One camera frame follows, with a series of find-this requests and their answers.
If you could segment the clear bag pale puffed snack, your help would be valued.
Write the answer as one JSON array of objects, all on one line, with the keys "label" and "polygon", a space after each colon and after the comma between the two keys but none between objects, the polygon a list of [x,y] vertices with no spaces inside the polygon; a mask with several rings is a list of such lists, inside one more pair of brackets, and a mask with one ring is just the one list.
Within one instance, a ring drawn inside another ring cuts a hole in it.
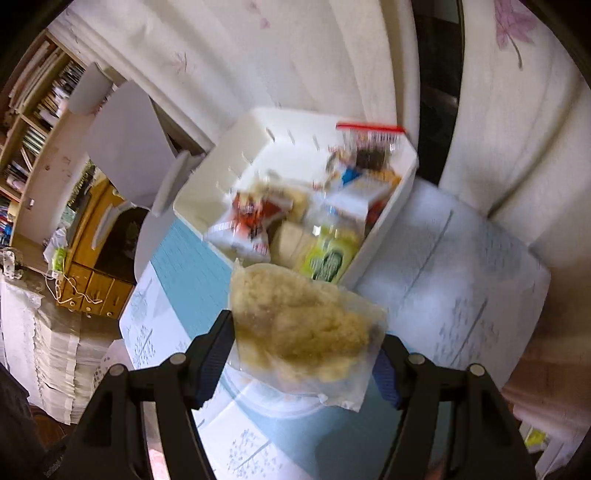
[{"label": "clear bag pale puffed snack", "polygon": [[388,314],[339,285],[273,264],[236,264],[228,306],[228,363],[284,394],[360,411],[388,330]]}]

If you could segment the green snack packet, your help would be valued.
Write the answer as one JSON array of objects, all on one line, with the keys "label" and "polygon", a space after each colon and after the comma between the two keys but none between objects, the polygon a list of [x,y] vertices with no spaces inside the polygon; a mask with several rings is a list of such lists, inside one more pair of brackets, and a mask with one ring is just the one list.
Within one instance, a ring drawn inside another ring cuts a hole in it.
[{"label": "green snack packet", "polygon": [[315,240],[304,251],[297,272],[308,279],[338,283],[359,252],[363,239],[353,228],[315,226]]}]

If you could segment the red packet dark dried fruit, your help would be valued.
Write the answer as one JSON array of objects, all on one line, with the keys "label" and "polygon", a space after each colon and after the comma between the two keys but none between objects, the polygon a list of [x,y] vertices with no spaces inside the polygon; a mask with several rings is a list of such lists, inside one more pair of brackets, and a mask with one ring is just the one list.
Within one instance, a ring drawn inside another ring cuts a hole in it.
[{"label": "red packet dark dried fruit", "polygon": [[339,160],[356,170],[382,171],[388,168],[406,130],[398,125],[339,121],[335,130],[342,134]]}]

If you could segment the beige covered cabinet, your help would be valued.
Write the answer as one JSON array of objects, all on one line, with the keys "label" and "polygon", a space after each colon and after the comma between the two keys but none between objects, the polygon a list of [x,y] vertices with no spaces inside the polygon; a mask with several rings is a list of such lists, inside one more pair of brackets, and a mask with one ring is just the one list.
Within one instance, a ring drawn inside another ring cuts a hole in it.
[{"label": "beige covered cabinet", "polygon": [[8,370],[29,402],[66,425],[79,422],[100,361],[120,337],[116,320],[58,306],[30,271],[1,278],[1,333]]}]

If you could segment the wooden desk with drawers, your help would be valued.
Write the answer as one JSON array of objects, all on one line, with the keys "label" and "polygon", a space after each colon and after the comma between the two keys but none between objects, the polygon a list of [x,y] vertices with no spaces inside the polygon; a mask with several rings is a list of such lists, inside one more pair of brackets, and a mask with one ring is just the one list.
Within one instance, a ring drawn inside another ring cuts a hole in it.
[{"label": "wooden desk with drawers", "polygon": [[107,179],[92,186],[68,231],[57,303],[88,317],[118,319],[136,285],[134,259],[143,208],[126,205]]}]

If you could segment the white red noodle snack bag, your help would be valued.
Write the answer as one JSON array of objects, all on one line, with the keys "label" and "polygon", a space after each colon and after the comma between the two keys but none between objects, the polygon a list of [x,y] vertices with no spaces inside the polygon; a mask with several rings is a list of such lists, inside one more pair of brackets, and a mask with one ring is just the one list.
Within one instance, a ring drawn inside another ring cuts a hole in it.
[{"label": "white red noodle snack bag", "polygon": [[208,228],[204,239],[252,262],[270,262],[267,228],[290,213],[293,201],[276,194],[238,192],[228,210]]}]

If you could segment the white packet orange top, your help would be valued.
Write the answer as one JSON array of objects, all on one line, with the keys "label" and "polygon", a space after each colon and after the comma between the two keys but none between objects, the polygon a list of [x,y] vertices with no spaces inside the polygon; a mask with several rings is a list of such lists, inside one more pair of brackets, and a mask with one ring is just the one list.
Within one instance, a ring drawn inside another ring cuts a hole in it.
[{"label": "white packet orange top", "polygon": [[365,221],[374,204],[391,194],[392,184],[362,176],[332,191],[325,198],[329,207],[343,215]]}]

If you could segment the clear bag red snack mix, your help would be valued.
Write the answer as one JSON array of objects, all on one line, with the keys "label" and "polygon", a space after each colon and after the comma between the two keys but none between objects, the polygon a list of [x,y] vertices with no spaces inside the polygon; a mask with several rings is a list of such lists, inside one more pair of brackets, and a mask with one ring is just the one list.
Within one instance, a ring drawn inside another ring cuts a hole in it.
[{"label": "clear bag red snack mix", "polygon": [[346,183],[362,176],[391,183],[391,193],[398,187],[402,180],[402,177],[394,172],[394,169],[390,165],[390,161],[388,168],[382,171],[356,170],[349,168],[346,163],[339,160],[338,152],[335,150],[329,156],[329,160],[325,164],[325,177],[321,180],[315,181],[311,185],[311,188],[315,191],[332,192],[341,189]]}]

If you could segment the clear bag beige rice cake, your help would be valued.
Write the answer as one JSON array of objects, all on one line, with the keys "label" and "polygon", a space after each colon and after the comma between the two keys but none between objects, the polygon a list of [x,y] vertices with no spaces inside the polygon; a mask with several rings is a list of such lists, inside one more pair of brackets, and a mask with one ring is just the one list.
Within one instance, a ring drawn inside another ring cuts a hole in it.
[{"label": "clear bag beige rice cake", "polygon": [[301,223],[304,220],[304,215],[311,206],[311,197],[303,187],[276,182],[260,183],[259,187],[266,193],[290,200],[291,207],[290,212],[287,214],[288,221]]}]

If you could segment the grey office chair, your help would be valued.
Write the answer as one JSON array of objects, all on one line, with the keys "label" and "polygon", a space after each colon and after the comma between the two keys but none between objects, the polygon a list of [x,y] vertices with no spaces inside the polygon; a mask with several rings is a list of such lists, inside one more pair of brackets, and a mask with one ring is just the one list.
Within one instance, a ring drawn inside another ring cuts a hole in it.
[{"label": "grey office chair", "polygon": [[98,113],[85,137],[89,159],[106,175],[123,202],[102,214],[91,240],[97,249],[128,210],[147,212],[139,226],[133,254],[138,279],[173,222],[172,204],[182,185],[204,159],[175,149],[150,97],[136,83],[113,82],[94,63],[75,87],[68,103],[75,114]]}]

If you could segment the wooden bookshelf with books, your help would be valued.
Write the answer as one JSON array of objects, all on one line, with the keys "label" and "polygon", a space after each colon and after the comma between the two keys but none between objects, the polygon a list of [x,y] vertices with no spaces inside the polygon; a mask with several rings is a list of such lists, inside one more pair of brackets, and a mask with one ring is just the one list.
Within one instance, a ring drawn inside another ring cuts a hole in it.
[{"label": "wooden bookshelf with books", "polygon": [[83,169],[89,119],[67,111],[85,67],[44,30],[1,90],[1,244],[41,244]]}]

